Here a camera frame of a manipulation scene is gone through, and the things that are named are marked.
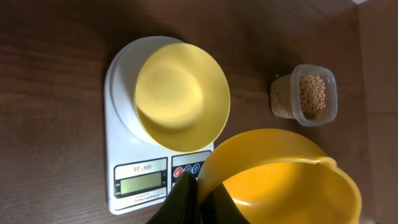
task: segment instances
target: wooden table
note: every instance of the wooden table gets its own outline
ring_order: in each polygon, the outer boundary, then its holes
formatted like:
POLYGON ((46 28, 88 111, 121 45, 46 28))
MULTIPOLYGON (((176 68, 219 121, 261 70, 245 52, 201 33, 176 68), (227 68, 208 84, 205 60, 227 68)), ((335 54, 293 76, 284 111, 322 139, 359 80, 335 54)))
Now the wooden table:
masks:
POLYGON ((374 215, 358 10, 349 0, 0 1, 0 223, 144 223, 106 203, 103 82, 140 37, 197 45, 223 68, 231 114, 216 145, 256 128, 317 143, 358 184, 374 215), (267 90, 300 63, 329 68, 338 116, 319 128, 279 119, 267 90))

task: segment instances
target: yellow bowl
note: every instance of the yellow bowl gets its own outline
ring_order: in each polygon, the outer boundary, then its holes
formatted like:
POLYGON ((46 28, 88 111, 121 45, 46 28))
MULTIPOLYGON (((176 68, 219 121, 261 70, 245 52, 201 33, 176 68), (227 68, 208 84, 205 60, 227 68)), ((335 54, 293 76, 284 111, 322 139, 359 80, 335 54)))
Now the yellow bowl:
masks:
POLYGON ((250 223, 358 223, 361 194, 317 145, 280 129, 241 133, 219 145, 198 177, 198 203, 224 184, 250 223))
POLYGON ((134 106, 147 134, 175 152, 211 144, 229 114, 229 88, 217 62, 190 44, 154 52, 137 78, 134 106))

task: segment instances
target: clear plastic container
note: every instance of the clear plastic container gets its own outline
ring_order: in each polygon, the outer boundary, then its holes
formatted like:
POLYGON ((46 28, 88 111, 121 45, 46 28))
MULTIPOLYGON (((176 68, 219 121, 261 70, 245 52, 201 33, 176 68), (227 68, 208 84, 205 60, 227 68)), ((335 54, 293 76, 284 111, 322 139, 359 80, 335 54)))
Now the clear plastic container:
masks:
POLYGON ((298 65, 291 75, 275 80, 271 85, 271 110, 281 118, 296 119, 303 126, 320 126, 333 121, 337 115, 337 88, 332 72, 320 66, 298 65), (319 77, 324 83, 324 108, 316 118, 306 118, 300 101, 302 76, 319 77))

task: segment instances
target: kitchen scale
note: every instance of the kitchen scale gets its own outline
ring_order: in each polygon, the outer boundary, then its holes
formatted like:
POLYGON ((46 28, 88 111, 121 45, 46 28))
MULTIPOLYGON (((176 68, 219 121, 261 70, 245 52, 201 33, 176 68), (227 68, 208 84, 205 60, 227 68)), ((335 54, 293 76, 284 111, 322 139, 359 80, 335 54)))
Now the kitchen scale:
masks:
POLYGON ((198 177, 214 149, 213 143, 190 154, 164 149, 146 134, 134 111, 132 99, 142 65, 157 49, 174 43, 182 41, 135 40, 115 56, 106 73, 106 177, 109 211, 115 215, 163 202, 182 172, 198 177))

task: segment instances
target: small yellow bowl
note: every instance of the small yellow bowl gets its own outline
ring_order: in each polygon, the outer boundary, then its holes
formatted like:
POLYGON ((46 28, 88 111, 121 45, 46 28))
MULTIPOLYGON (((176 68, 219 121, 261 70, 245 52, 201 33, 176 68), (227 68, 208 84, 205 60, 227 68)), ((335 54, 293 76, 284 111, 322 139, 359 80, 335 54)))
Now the small yellow bowl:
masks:
POLYGON ((147 134, 175 152, 211 144, 229 115, 229 88, 217 62, 185 43, 154 52, 137 78, 134 106, 147 134))

